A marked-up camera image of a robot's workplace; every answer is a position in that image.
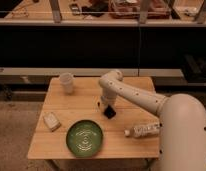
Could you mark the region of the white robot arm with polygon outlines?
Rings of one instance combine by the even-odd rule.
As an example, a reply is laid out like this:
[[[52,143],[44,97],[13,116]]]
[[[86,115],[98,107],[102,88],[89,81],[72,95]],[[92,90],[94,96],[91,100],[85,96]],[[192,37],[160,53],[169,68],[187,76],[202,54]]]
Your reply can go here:
[[[206,109],[198,99],[133,87],[123,82],[120,70],[102,75],[99,85],[103,105],[120,96],[159,117],[160,171],[206,171]]]

